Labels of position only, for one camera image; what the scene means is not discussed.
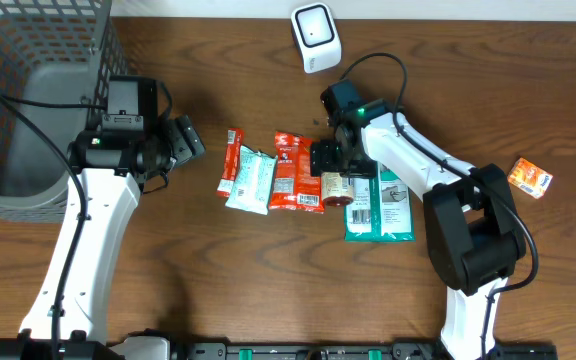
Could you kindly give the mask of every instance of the plastic basket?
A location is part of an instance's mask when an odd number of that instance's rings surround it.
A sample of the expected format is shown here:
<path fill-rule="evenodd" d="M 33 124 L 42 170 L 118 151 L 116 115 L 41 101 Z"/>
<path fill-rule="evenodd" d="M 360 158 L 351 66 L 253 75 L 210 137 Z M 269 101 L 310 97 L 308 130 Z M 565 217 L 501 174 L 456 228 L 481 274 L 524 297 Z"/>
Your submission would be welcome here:
<path fill-rule="evenodd" d="M 0 93 L 101 104 L 110 74 L 128 70 L 111 1 L 0 0 Z M 95 118 L 88 109 L 20 110 L 66 153 Z M 0 106 L 0 218 L 61 222 L 68 176 L 48 147 Z"/>

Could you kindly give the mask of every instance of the wooden table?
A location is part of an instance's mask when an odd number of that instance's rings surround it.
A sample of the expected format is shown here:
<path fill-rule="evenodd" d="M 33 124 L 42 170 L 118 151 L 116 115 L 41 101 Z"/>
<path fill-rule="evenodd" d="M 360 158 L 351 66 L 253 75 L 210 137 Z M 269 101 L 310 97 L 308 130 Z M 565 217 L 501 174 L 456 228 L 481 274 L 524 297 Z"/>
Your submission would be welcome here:
<path fill-rule="evenodd" d="M 576 24 L 339 21 L 341 66 L 305 75 L 287 20 L 114 22 L 131 64 L 166 82 L 174 113 L 193 118 L 207 153 L 141 199 L 115 273 L 111 340 L 146 327 L 234 342 L 439 335 L 446 290 L 417 199 L 417 241 L 379 245 L 344 242 L 335 209 L 260 216 L 215 196 L 228 127 L 271 154 L 276 130 L 329 137 L 319 94 L 361 55 L 389 51 L 410 71 L 408 119 L 437 145 L 479 166 L 509 170 L 524 156 L 554 174 L 540 200 L 513 189 L 541 268 L 531 286 L 502 297 L 495 334 L 552 341 L 561 359 L 576 358 Z M 392 100 L 400 73 L 372 59 L 351 77 L 367 99 Z M 58 232 L 0 221 L 0 337 L 15 336 L 30 309 Z M 511 281 L 529 266 L 520 261 Z"/>

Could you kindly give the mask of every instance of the white wall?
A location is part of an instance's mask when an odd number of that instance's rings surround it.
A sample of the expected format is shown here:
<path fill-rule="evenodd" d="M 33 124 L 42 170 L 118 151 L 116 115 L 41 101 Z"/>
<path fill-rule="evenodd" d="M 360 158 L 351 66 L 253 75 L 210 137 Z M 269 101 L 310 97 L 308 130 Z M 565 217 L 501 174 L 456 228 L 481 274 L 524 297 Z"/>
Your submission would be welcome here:
<path fill-rule="evenodd" d="M 315 0 L 114 0 L 115 16 L 289 18 Z M 576 0 L 325 0 L 338 19 L 576 21 Z"/>

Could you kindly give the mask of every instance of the red stick package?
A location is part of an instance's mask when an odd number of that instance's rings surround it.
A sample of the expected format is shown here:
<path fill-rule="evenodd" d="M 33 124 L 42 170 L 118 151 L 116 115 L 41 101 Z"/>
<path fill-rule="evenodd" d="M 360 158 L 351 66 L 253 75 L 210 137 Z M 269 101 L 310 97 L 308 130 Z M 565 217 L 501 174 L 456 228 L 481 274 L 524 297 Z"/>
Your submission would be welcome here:
<path fill-rule="evenodd" d="M 239 149 L 244 138 L 244 131 L 241 129 L 228 129 L 228 147 L 226 148 L 226 159 L 224 160 L 224 173 L 217 187 L 217 195 L 230 197 L 230 191 L 237 177 L 237 167 L 239 166 Z"/>
<path fill-rule="evenodd" d="M 324 212 L 321 178 L 310 176 L 310 145 L 312 139 L 275 133 L 279 161 L 269 209 Z"/>

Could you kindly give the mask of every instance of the orange packet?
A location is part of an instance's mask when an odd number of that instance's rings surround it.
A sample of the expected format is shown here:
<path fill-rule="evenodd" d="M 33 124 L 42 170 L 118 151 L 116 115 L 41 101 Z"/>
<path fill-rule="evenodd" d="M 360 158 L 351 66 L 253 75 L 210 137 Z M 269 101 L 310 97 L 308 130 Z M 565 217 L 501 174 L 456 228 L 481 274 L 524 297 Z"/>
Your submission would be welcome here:
<path fill-rule="evenodd" d="M 239 150 L 244 138 L 244 131 L 241 129 L 228 129 L 228 147 L 226 147 L 226 158 L 224 159 L 224 173 L 221 175 L 217 195 L 229 197 L 230 191 L 235 184 L 237 177 L 237 167 L 239 166 Z"/>
<path fill-rule="evenodd" d="M 528 195 L 539 199 L 544 196 L 553 176 L 524 158 L 519 158 L 508 175 L 508 182 Z"/>
<path fill-rule="evenodd" d="M 312 142 L 299 135 L 275 133 L 279 161 L 269 209 L 324 212 L 321 178 L 310 176 Z"/>

